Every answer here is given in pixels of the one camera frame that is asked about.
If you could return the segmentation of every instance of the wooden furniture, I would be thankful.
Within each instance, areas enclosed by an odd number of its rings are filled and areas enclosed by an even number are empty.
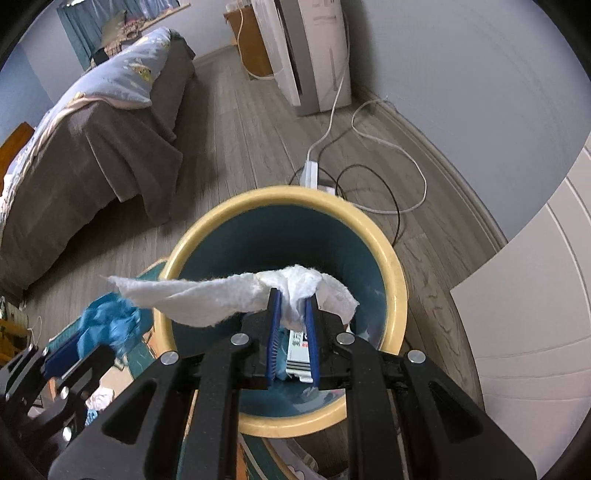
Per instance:
[[[16,127],[15,131],[0,147],[0,192],[4,189],[4,175],[8,167],[35,133],[35,129],[26,122]]]
[[[272,75],[273,69],[271,68],[267,49],[261,37],[261,30],[259,30],[258,23],[256,22],[255,12],[250,5],[240,10],[225,13],[223,16],[226,22],[229,22],[232,27],[236,46],[240,42],[240,51],[242,52],[244,66],[249,72],[259,77]],[[240,38],[238,38],[241,22],[242,31],[240,32]]]
[[[9,320],[0,320],[0,367],[27,345],[27,339],[26,329]]]

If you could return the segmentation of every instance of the gray laminate floor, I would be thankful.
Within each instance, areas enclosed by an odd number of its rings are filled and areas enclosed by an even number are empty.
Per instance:
[[[403,156],[351,130],[355,108],[336,112],[320,165],[335,176],[349,164],[364,163],[387,180],[401,208],[413,205],[421,197],[421,177]],[[248,80],[235,50],[197,64],[177,121],[176,145],[184,163],[172,220],[150,225],[141,198],[112,203],[99,212],[27,292],[30,321],[37,315],[44,320],[41,344],[109,291],[102,275],[135,276],[168,255],[187,228],[220,202],[246,190],[286,183],[328,121],[328,113],[295,117],[275,82]],[[472,354],[449,292],[493,256],[493,242],[424,147],[369,111],[359,115],[356,126],[403,146],[428,180],[427,200],[403,216],[395,248],[409,292],[405,348],[425,350],[482,405]],[[393,207],[387,190],[369,172],[351,172],[342,183],[358,203]],[[392,240],[395,217],[373,219]],[[345,438],[346,425],[341,424],[303,437],[301,444],[324,473],[336,473],[346,458]]]

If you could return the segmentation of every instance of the white cable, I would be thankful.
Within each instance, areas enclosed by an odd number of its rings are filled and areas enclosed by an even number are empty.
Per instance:
[[[41,340],[41,332],[43,331],[43,319],[41,315],[37,317],[37,321],[33,327],[37,326],[37,323],[41,323],[41,327],[39,328],[39,337],[37,337],[37,341],[35,341],[35,332],[33,332],[33,328],[29,327],[27,330],[31,332],[31,344],[37,346],[39,344],[39,340]]]
[[[332,110],[330,111],[329,127],[326,130],[326,133],[324,133],[324,135],[322,135],[322,137],[320,137],[318,140],[316,140],[314,143],[312,143],[312,145],[310,145],[310,148],[308,149],[308,153],[306,155],[306,161],[310,161],[310,154],[312,153],[312,150],[317,145],[319,145],[320,143],[322,143],[326,139],[326,137],[329,136],[330,130],[332,129],[332,120],[333,120],[333,117],[335,116],[336,102],[339,101],[339,95],[340,95],[341,88],[343,88],[343,81],[344,80],[345,80],[345,74],[343,74],[343,76],[340,79],[340,85],[339,85],[339,89],[336,92],[335,102],[333,103]]]
[[[259,77],[258,75],[255,75],[254,73],[252,73],[250,70],[248,70],[246,68],[246,65],[244,65],[244,59],[242,58],[242,50],[240,48],[240,33],[242,33],[242,25],[244,24],[244,14],[242,13],[242,8],[238,8],[238,10],[240,10],[240,28],[238,29],[238,35],[236,36],[236,46],[238,47],[238,53],[240,54],[240,61],[242,62],[242,65],[244,67],[244,69],[249,73],[250,76],[259,79],[259,80],[274,80],[275,79],[275,73],[272,73],[271,75],[267,75],[266,77]]]
[[[418,172],[421,174],[421,177],[423,178],[423,183],[425,185],[425,189],[423,191],[423,198],[421,198],[420,202],[418,202],[416,205],[413,205],[410,208],[407,208],[406,210],[400,210],[400,213],[409,213],[409,212],[412,212],[413,210],[416,210],[417,208],[419,208],[424,203],[425,198],[427,198],[427,179],[425,178],[425,175],[423,174],[421,167],[418,166],[418,163],[415,161],[415,159],[412,158],[410,156],[410,154],[402,147],[399,147],[398,145],[390,143],[387,140],[383,140],[382,138],[374,137],[373,135],[369,135],[369,134],[365,134],[363,132],[360,132],[359,130],[357,130],[357,127],[355,127],[355,115],[357,115],[363,107],[365,107],[366,105],[369,105],[370,103],[385,103],[387,101],[388,101],[388,97],[386,97],[385,99],[382,99],[382,100],[368,100],[367,102],[362,103],[361,106],[355,111],[355,113],[353,113],[353,116],[351,117],[351,128],[353,130],[355,130],[355,133],[357,133],[358,135],[360,135],[364,138],[369,138],[370,140],[373,140],[373,141],[379,143],[380,145],[385,145],[386,147],[393,148],[394,150],[400,152],[402,155],[404,155],[411,162],[414,163],[414,166],[417,168]],[[363,210],[364,212],[369,212],[369,213],[376,213],[377,215],[397,215],[399,213],[396,210],[376,210],[376,209],[369,208],[369,207],[366,207],[363,205],[357,205],[356,203],[353,203],[353,205],[355,205],[359,210]]]
[[[347,76],[347,66],[349,65],[349,57],[351,55],[351,46],[350,46],[350,39],[349,39],[349,23],[347,22],[347,18],[345,17],[344,13],[343,13],[343,23],[345,24],[345,37],[347,39],[347,58],[345,60],[345,64],[343,65],[343,74],[340,77],[339,89],[336,91],[335,101],[333,102],[333,107],[332,107],[332,110],[330,111],[329,127],[326,130],[326,132],[324,133],[324,135],[322,135],[322,137],[320,137],[317,141],[315,141],[314,143],[312,143],[312,145],[310,145],[310,148],[308,149],[308,153],[306,154],[306,162],[310,161],[310,155],[312,154],[312,150],[314,150],[314,148],[316,148],[319,144],[321,144],[326,139],[326,137],[329,136],[330,130],[332,129],[332,120],[333,120],[333,117],[335,116],[336,104],[339,101],[340,91],[343,88],[343,82],[345,81],[345,77]]]
[[[346,33],[346,37],[347,37],[347,61],[346,64],[347,65],[349,63],[349,55],[350,55],[350,39],[349,39],[349,28],[348,28],[348,23],[346,18],[343,16],[343,20],[345,21],[345,33]],[[306,162],[310,161],[310,154],[312,153],[312,150],[318,146],[320,143],[322,143],[326,137],[329,136],[330,130],[332,129],[332,122],[333,122],[333,117],[335,115],[335,109],[336,109],[336,104],[339,101],[339,95],[340,95],[340,91],[343,87],[343,81],[345,80],[345,76],[346,76],[346,69],[343,69],[343,75],[340,79],[340,85],[339,85],[339,90],[337,90],[336,92],[336,97],[335,97],[335,101],[333,102],[333,107],[332,110],[330,111],[330,121],[329,121],[329,127],[326,130],[326,132],[324,133],[324,135],[322,135],[322,137],[320,137],[316,142],[314,142],[310,148],[308,149],[308,153],[306,155]],[[393,143],[388,142],[387,140],[383,140],[382,138],[378,138],[378,137],[374,137],[373,135],[369,135],[369,134],[365,134],[363,132],[360,132],[359,130],[357,130],[357,127],[355,127],[355,116],[359,113],[359,111],[365,107],[366,105],[369,105],[370,103],[384,103],[388,100],[388,97],[386,97],[383,100],[368,100],[367,102],[361,104],[361,106],[353,113],[353,116],[351,117],[351,128],[355,131],[355,133],[357,133],[358,135],[364,137],[364,138],[368,138],[369,140],[373,140],[381,145],[385,145],[386,147],[390,147],[393,148],[394,150],[399,151],[402,155],[404,155],[405,157],[407,157],[411,162],[414,163],[414,166],[417,168],[418,172],[421,174],[421,177],[423,178],[423,183],[425,185],[425,189],[423,191],[423,198],[421,198],[420,202],[418,202],[416,205],[413,205],[410,208],[407,208],[405,210],[400,210],[400,212],[397,212],[395,210],[376,210],[373,208],[369,208],[366,207],[364,205],[358,205],[357,203],[353,203],[353,205],[355,205],[359,210],[363,210],[364,212],[369,212],[369,213],[375,213],[377,215],[398,215],[399,213],[409,213],[412,212],[413,210],[416,210],[417,208],[419,208],[424,202],[425,199],[427,198],[427,179],[425,178],[425,175],[423,174],[423,171],[421,170],[421,167],[418,166],[418,163],[415,161],[414,158],[412,158],[410,156],[410,154],[403,149],[402,147],[399,147],[398,145],[395,145]]]

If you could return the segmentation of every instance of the screw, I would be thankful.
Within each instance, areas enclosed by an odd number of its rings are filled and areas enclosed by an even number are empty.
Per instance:
[[[67,442],[72,440],[72,429],[70,427],[66,427],[61,433],[61,437]]]
[[[407,353],[407,355],[411,363],[414,364],[422,364],[427,358],[425,354],[420,350],[410,350],[409,353]]]
[[[164,365],[174,365],[178,361],[178,353],[175,351],[164,352],[160,356],[160,361]]]
[[[355,341],[355,335],[349,332],[343,332],[336,336],[336,341],[340,345],[351,345]]]
[[[233,345],[246,345],[249,340],[250,338],[246,333],[235,333],[230,338]]]

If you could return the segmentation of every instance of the white cloth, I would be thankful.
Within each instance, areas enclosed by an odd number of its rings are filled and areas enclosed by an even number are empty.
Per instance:
[[[10,188],[10,182],[12,182],[12,173],[7,173],[6,175],[4,175],[4,187],[2,188],[2,195],[0,195],[0,198],[4,197],[8,193],[8,189]]]
[[[86,399],[86,406],[92,410],[102,411],[115,399],[115,390],[99,387]]]
[[[237,312],[264,310],[272,288],[283,294],[281,324],[297,332],[304,330],[304,300],[314,293],[320,309],[337,314],[344,325],[351,321],[359,305],[336,278],[300,265],[199,282],[121,277],[108,280],[137,307],[156,308],[175,322],[194,327],[215,325]]]

